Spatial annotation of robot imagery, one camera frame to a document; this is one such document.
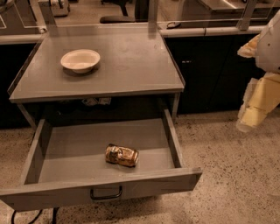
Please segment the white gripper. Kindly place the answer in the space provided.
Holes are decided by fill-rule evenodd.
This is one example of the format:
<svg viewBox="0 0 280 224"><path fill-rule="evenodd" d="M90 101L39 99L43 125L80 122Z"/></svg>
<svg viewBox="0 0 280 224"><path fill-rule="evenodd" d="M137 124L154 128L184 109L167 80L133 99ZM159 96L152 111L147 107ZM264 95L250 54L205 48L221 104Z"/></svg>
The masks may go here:
<svg viewBox="0 0 280 224"><path fill-rule="evenodd" d="M257 67L271 72L259 80L252 78L245 90L236 128L249 132L257 128L280 104L280 10L260 35L241 46L237 54L243 58L255 57Z"/></svg>

